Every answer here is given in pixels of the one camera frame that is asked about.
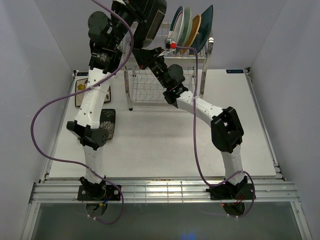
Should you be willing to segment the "black square floral plate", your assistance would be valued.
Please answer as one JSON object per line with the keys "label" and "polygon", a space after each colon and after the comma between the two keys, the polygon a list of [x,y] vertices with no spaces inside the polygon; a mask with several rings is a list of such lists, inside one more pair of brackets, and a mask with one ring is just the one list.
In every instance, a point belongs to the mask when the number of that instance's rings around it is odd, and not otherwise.
{"label": "black square floral plate", "polygon": [[114,136],[116,124],[116,110],[107,108],[102,109],[100,114],[100,129],[108,131],[108,140],[111,140]]}
{"label": "black square floral plate", "polygon": [[146,16],[146,22],[137,25],[133,35],[135,49],[147,48],[155,39],[167,11],[166,0],[135,0],[135,4]]}

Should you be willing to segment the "white plate teal red rim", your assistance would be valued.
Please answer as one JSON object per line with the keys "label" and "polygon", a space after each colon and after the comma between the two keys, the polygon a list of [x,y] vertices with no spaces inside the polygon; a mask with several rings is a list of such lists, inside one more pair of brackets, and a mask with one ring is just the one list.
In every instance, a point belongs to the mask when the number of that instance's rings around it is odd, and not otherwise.
{"label": "white plate teal red rim", "polygon": [[166,46],[171,45],[173,42],[178,45],[184,29],[184,7],[181,5],[175,12],[168,36],[166,39]]}

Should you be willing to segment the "light green floral plate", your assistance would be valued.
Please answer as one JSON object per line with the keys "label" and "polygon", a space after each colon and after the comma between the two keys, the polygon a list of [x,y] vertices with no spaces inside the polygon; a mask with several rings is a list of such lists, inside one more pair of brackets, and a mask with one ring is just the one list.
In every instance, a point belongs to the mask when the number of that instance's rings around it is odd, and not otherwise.
{"label": "light green floral plate", "polygon": [[190,7],[184,8],[183,31],[177,43],[178,47],[184,47],[192,29],[192,10]]}

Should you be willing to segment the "woven bamboo round plate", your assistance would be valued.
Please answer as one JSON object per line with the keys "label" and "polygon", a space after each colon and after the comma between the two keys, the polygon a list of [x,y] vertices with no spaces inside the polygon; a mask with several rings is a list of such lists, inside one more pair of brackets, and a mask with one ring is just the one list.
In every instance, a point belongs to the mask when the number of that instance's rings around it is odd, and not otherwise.
{"label": "woven bamboo round plate", "polygon": [[202,16],[200,14],[197,14],[192,19],[191,30],[190,30],[190,33],[189,33],[188,38],[186,40],[186,43],[183,44],[183,47],[190,47],[193,44],[193,42],[198,34],[198,31],[199,31],[199,28],[201,25],[201,21],[202,21]]}

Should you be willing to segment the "dark teal square plate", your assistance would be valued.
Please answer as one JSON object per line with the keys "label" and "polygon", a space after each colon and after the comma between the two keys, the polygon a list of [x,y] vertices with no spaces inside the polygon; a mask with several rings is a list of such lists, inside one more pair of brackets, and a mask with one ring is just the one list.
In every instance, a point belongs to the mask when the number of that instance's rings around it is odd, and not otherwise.
{"label": "dark teal square plate", "polygon": [[214,18],[214,6],[210,5],[201,14],[200,26],[197,31],[197,35],[191,45],[192,48],[197,50],[197,53],[199,53],[203,49],[203,47],[205,46],[210,36],[211,30],[212,30],[213,18]]}

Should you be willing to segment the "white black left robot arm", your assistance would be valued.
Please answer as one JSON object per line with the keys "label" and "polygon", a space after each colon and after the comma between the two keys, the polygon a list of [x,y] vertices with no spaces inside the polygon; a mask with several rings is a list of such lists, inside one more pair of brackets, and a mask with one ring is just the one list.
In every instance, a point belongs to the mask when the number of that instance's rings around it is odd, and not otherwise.
{"label": "white black left robot arm", "polygon": [[80,178],[83,189],[93,199],[100,200],[106,195],[103,177],[103,149],[109,138],[109,131],[100,127],[102,108],[111,85],[108,77],[120,69],[122,51],[119,44],[134,22],[140,28],[134,34],[134,43],[143,45],[148,38],[155,15],[163,17],[167,10],[166,1],[160,0],[114,0],[111,10],[116,15],[108,17],[102,11],[95,11],[88,19],[90,61],[88,83],[73,121],[66,128],[82,145],[87,166],[85,176]]}

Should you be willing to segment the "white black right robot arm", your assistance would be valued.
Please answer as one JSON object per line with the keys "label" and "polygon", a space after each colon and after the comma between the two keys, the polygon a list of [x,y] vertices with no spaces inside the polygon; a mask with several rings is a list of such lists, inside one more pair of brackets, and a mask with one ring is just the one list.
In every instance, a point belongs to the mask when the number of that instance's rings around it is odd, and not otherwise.
{"label": "white black right robot arm", "polygon": [[225,169],[225,183],[215,187],[237,199],[248,182],[241,159],[244,130],[237,111],[231,106],[221,108],[196,97],[195,92],[183,85],[183,68],[178,64],[166,65],[165,51],[161,47],[134,48],[132,53],[139,68],[149,68],[165,89],[163,95],[168,104],[193,114],[194,120],[200,119],[210,127],[212,143],[221,152]]}

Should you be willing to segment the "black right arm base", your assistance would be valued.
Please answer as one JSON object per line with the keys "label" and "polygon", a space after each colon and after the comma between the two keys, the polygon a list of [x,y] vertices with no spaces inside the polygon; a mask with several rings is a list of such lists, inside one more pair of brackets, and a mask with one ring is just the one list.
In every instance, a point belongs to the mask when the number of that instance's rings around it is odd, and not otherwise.
{"label": "black right arm base", "polygon": [[211,200],[252,200],[256,198],[253,190],[253,184],[248,183],[248,177],[246,175],[242,181],[236,185],[227,181],[220,186],[210,186],[205,191],[210,194]]}

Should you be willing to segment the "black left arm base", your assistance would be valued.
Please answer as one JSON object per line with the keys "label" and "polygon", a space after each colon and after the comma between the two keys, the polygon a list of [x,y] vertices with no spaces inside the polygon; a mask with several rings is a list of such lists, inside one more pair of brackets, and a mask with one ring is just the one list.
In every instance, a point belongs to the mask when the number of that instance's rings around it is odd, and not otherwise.
{"label": "black left arm base", "polygon": [[92,183],[84,177],[79,180],[81,185],[78,188],[78,201],[120,201],[122,198],[120,194],[121,185],[115,187],[103,180],[100,183]]}

